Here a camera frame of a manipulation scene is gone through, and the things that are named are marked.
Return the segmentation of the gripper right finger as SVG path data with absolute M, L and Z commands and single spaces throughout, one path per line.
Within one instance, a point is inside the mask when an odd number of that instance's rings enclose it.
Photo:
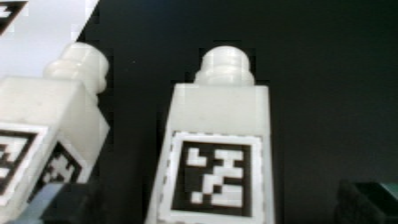
M 339 182 L 334 224 L 398 224 L 398 183 Z

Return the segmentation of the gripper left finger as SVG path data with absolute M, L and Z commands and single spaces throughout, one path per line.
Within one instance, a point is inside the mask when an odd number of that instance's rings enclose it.
M 28 224 L 96 224 L 96 196 L 92 184 L 48 184 L 25 211 Z

